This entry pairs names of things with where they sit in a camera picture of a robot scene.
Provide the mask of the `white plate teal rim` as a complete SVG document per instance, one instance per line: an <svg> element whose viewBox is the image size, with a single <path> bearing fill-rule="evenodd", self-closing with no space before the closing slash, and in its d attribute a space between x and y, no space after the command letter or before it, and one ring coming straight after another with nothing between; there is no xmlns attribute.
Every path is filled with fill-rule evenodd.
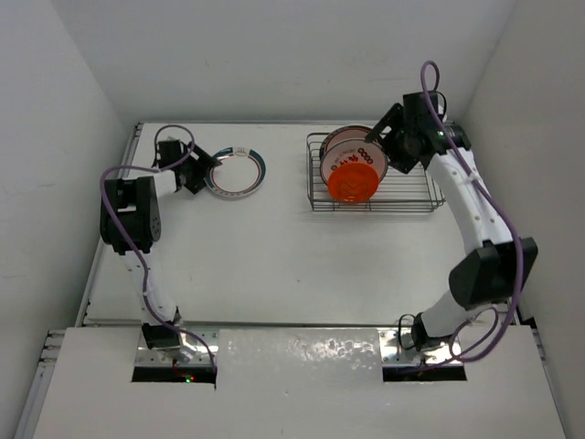
<svg viewBox="0 0 585 439"><path fill-rule="evenodd" d="M261 187L267 175L263 157L253 149L227 147L213 158L218 164L208 172L205 182L211 193L220 198L248 197Z"/></svg>

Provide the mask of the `white plate red characters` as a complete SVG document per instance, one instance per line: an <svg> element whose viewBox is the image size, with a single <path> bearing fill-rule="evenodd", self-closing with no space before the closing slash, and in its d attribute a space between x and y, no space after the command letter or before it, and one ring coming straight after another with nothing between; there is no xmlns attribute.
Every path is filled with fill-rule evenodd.
<svg viewBox="0 0 585 439"><path fill-rule="evenodd" d="M333 172L348 164L367 164L374 168L379 180L388 172L388 158L382 147L363 139L350 138L331 146L320 160L321 179L327 183Z"/></svg>

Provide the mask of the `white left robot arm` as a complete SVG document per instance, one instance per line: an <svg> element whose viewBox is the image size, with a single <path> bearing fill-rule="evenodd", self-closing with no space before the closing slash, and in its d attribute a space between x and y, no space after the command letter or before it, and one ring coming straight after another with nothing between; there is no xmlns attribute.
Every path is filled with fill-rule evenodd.
<svg viewBox="0 0 585 439"><path fill-rule="evenodd" d="M196 194L218 166L219 160L194 142L169 138L155 143L153 166L145 176L101 179L101 238L131 275L149 349L179 349L185 333L176 302L161 286L154 248L162 235L159 199L183 188Z"/></svg>

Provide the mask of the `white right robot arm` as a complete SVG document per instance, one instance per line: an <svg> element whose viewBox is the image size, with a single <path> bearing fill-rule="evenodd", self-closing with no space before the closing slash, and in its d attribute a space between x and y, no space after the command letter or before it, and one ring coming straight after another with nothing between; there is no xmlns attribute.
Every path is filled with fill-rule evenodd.
<svg viewBox="0 0 585 439"><path fill-rule="evenodd" d="M490 305L517 306L538 253L535 240L520 237L496 206L464 129L437 123L441 97L436 91L404 95L366 137L381 145L399 172L424 168L443 192L463 238L465 256L451 270L447 292L414 318L411 339L418 351L448 341Z"/></svg>

